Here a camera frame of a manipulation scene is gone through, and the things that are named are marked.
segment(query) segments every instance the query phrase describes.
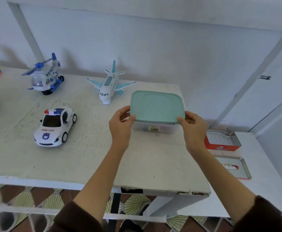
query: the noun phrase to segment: black toy wheel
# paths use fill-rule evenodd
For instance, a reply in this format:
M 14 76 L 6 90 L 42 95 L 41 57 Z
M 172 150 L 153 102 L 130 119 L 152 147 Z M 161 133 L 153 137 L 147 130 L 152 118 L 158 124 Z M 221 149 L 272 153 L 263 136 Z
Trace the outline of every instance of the black toy wheel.
M 52 93 L 52 91 L 49 89 L 49 90 L 44 90 L 42 91 L 43 95 L 50 95 Z
M 67 139 L 68 139 L 68 133 L 64 132 L 63 137 L 61 138 L 62 143 L 65 143 L 67 141 Z
M 73 124 L 77 121 L 77 115 L 76 114 L 73 114 L 73 117 L 72 117 L 72 122 Z

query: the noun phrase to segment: police car light bar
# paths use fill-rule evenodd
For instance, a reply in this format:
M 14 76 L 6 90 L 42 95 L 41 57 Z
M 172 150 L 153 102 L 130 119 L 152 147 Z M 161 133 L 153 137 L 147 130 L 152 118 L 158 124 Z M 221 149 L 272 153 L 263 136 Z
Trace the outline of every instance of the police car light bar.
M 57 110 L 57 109 L 52 109 L 52 110 L 45 110 L 44 113 L 48 114 L 48 115 L 60 115 L 61 114 L 61 110 Z

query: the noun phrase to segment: floor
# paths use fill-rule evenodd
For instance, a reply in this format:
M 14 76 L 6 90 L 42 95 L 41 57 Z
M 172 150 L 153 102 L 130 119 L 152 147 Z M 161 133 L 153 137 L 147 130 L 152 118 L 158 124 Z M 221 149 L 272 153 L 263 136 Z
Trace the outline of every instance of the floor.
M 0 202 L 18 207 L 44 207 L 61 209 L 72 201 L 79 191 L 0 185 Z M 114 194 L 111 193 L 106 213 L 111 212 Z M 121 194 L 118 213 L 142 215 L 143 211 L 155 199 L 155 196 L 141 194 Z M 0 231 L 6 232 L 43 232 L 52 224 L 54 216 L 25 213 L 0 213 Z M 122 221 L 116 222 L 118 231 Z M 175 216 L 167 223 L 136 222 L 144 232 L 227 232 L 232 230 L 230 218 Z

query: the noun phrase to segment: hand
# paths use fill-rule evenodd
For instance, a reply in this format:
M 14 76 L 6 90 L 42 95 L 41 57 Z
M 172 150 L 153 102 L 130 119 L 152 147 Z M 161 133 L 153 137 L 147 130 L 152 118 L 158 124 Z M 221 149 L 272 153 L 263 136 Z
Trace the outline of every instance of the hand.
M 204 139 L 207 134 L 208 125 L 200 116 L 185 111 L 185 119 L 178 117 L 178 122 L 183 127 L 186 149 L 191 155 L 206 149 Z
M 136 115 L 130 115 L 130 106 L 119 109 L 109 121 L 109 128 L 112 135 L 112 145 L 125 151 L 129 146 L 131 136 L 131 125 Z

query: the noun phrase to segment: barcode label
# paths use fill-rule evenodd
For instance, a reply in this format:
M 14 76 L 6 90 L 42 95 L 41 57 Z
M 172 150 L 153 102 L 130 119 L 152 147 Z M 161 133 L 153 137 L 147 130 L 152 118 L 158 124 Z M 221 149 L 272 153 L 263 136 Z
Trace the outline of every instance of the barcode label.
M 159 132 L 160 126 L 148 126 L 148 131 Z

